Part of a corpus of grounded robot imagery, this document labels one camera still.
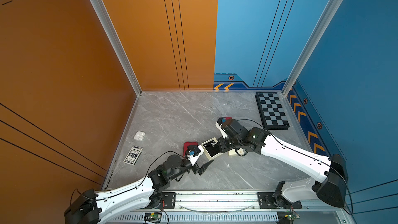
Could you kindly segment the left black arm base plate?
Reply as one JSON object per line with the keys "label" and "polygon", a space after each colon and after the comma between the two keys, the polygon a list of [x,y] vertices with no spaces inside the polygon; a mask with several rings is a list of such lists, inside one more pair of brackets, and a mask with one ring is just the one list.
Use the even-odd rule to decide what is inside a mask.
{"label": "left black arm base plate", "polygon": [[150,202],[147,208],[154,209],[174,209],[176,203],[175,192],[162,192],[154,194],[149,198]]}

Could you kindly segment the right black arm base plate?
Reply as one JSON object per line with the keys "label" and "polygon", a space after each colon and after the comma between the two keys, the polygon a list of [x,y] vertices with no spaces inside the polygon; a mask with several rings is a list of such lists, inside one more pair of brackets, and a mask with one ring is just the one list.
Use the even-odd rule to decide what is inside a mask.
{"label": "right black arm base plate", "polygon": [[282,196],[278,196],[275,198],[273,192],[258,192],[257,197],[260,209],[291,209],[292,207],[293,209],[302,208],[301,201],[296,201],[292,203]]}

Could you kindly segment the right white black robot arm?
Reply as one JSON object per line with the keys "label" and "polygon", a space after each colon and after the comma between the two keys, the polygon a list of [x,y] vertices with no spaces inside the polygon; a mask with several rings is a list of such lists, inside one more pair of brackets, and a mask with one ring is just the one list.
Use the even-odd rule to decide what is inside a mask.
{"label": "right white black robot arm", "polygon": [[222,134],[218,139],[222,153],[232,149],[255,152],[282,161],[309,176],[294,182],[279,182],[272,196],[274,206],[290,208],[307,200],[321,200],[338,208],[345,206],[348,174],[346,162],[340,155],[327,157],[303,150],[260,128],[248,131],[245,127],[224,126],[218,129]]}

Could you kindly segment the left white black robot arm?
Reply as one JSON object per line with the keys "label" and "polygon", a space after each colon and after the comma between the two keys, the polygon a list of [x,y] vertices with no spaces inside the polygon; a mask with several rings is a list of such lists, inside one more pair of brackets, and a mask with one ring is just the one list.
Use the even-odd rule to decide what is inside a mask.
{"label": "left white black robot arm", "polygon": [[132,210],[162,208],[162,192],[173,180],[180,180],[185,173],[203,175],[213,163],[198,166],[179,155],[169,156],[165,162],[138,181],[109,191],[87,190],[64,212],[66,224],[105,224],[113,218]]}

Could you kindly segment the cream box base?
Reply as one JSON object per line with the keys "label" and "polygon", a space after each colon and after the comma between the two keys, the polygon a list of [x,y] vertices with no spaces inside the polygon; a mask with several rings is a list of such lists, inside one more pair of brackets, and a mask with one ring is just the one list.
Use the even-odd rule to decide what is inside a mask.
{"label": "cream box base", "polygon": [[216,138],[212,138],[202,143],[201,146],[204,148],[204,154],[209,161],[222,155]]}

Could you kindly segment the cream lotus print box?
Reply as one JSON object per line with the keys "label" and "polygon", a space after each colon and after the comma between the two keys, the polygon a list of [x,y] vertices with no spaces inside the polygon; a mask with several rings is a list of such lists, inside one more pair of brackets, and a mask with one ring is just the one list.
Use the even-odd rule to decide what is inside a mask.
{"label": "cream lotus print box", "polygon": [[238,155],[243,156],[244,154],[245,154],[245,151],[243,149],[239,149],[237,152],[234,149],[232,149],[228,152],[228,155],[230,157],[238,156]]}

